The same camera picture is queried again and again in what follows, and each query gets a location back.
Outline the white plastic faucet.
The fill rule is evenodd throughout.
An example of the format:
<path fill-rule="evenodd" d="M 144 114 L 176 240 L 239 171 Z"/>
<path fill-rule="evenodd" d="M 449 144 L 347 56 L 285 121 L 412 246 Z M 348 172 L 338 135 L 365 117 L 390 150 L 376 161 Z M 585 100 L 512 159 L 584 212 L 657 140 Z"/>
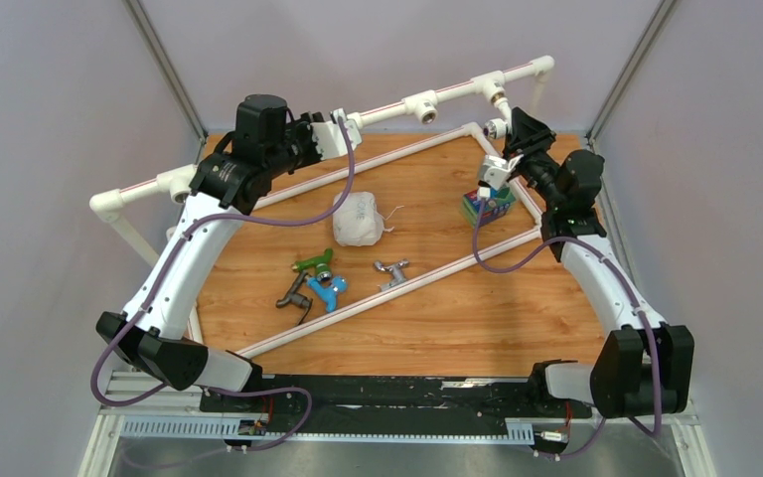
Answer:
<path fill-rule="evenodd" d="M 499 111 L 499 117 L 490 119 L 483 126 L 483 133 L 489 139 L 502 139 L 512 132 L 512 108 L 506 96 L 496 93 L 491 102 Z"/>

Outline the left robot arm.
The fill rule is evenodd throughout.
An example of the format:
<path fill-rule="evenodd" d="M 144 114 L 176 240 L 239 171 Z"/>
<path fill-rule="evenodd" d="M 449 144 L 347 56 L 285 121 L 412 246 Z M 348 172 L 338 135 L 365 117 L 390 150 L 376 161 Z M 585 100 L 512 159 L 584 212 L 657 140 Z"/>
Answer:
<path fill-rule="evenodd" d="M 348 119 L 320 113 L 294 116 L 286 101 L 252 94 L 236 109 L 235 127 L 198 166 L 169 243 L 134 297 L 119 312 L 104 312 L 95 329 L 106 342 L 102 362 L 124 363 L 178 391 L 192 386 L 225 390 L 240 411 L 260 406 L 260 368 L 232 352 L 186 335 L 190 313 L 229 240 L 273 181 L 324 160 L 354 155 Z"/>

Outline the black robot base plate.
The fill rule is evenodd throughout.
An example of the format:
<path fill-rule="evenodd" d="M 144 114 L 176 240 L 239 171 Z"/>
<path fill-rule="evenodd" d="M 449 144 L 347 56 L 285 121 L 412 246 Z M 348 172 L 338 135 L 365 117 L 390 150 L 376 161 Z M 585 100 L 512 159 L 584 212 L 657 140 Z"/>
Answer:
<path fill-rule="evenodd" d="M 526 378 L 267 375 L 259 397 L 202 395 L 204 412 L 271 416 L 274 431 L 504 431 L 510 418 L 588 418 L 584 403 L 543 395 Z"/>

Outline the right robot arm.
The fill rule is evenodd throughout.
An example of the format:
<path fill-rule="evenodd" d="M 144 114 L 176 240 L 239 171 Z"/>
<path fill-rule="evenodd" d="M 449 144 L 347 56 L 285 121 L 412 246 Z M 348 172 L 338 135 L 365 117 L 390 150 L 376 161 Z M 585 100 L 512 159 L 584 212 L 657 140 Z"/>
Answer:
<path fill-rule="evenodd" d="M 580 285 L 607 337 L 591 366 L 561 360 L 535 365 L 529 406 L 544 416 L 567 399 L 607 418 L 680 413 L 688 403 L 693 335 L 657 312 L 615 257 L 595 210 L 604 158 L 579 149 L 556 162 L 549 154 L 554 140 L 547 125 L 515 107 L 502 156 L 514 166 L 511 176 L 543 199 L 543 242 Z"/>

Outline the white PVC pipe frame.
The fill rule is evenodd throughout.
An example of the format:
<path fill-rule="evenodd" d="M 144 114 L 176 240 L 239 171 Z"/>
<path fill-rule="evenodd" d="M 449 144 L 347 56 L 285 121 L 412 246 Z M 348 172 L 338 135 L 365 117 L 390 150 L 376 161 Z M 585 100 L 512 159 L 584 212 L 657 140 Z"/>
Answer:
<path fill-rule="evenodd" d="M 529 77 L 534 78 L 536 81 L 535 90 L 542 91 L 548 81 L 554 64 L 555 61 L 552 57 L 542 56 L 533 59 L 524 65 L 505 71 L 486 73 L 455 85 L 446 86 L 439 90 L 426 90 L 403 98 L 392 104 L 369 111 L 353 113 L 358 113 L 363 120 L 361 132 L 362 129 L 368 125 L 404 115 L 412 115 L 420 121 L 428 123 L 435 118 L 437 107 L 442 102 L 466 95 L 481 95 L 492 104 L 492 97 L 499 92 L 506 95 L 506 84 L 515 80 Z M 170 194 L 173 199 L 181 200 L 184 209 L 185 201 L 190 193 L 189 184 L 200 163 L 164 172 L 152 180 L 125 189 L 114 189 L 97 194 L 91 198 L 91 209 L 102 220 L 115 228 L 120 236 L 151 264 L 153 269 L 163 250 L 156 251 L 147 244 L 143 237 L 125 221 L 122 216 L 122 209 L 126 204 L 134 200 L 161 192 Z M 352 160 L 345 169 L 304 182 L 279 193 L 273 193 L 271 190 L 267 196 L 257 202 L 254 209 L 260 205 L 266 206 L 281 202 L 295 195 L 317 189 L 337 180 L 344 180 L 347 184 L 352 184 L 357 174 L 373 169 L 381 164 L 381 158 L 375 158 L 365 162 Z M 186 333 L 190 327 L 191 316 L 195 309 L 196 304 L 190 313 Z"/>

